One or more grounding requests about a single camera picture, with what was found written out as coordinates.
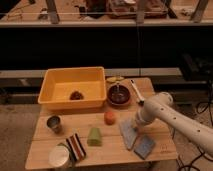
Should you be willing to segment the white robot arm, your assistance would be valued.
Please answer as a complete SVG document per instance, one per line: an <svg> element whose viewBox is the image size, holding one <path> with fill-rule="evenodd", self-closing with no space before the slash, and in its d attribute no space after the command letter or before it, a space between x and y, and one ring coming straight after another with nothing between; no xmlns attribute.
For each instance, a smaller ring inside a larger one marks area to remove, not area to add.
<svg viewBox="0 0 213 171"><path fill-rule="evenodd" d="M184 116L174 110L172 105L173 98L167 92L148 97L132 119L132 127L139 129L158 118L178 130L213 158L213 128Z"/></svg>

